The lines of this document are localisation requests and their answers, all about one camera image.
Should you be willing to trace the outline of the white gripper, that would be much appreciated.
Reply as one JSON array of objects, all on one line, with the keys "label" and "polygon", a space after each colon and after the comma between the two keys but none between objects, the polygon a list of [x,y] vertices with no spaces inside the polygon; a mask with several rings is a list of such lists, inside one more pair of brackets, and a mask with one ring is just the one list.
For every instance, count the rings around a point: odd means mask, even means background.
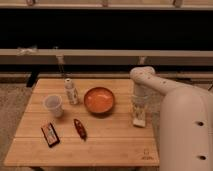
[{"label": "white gripper", "polygon": [[134,84],[132,94],[132,117],[133,120],[137,119],[137,112],[142,112],[142,120],[146,122],[146,108],[147,108],[148,95],[144,90],[144,87],[139,84]]}]

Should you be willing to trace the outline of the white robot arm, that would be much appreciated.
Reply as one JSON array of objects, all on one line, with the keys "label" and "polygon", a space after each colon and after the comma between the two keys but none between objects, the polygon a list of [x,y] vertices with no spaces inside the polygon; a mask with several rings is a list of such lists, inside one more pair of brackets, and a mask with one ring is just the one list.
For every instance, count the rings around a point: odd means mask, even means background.
[{"label": "white robot arm", "polygon": [[160,109],[159,171],[213,171],[213,93],[161,78],[153,67],[130,71],[136,98],[146,86],[164,96]]}]

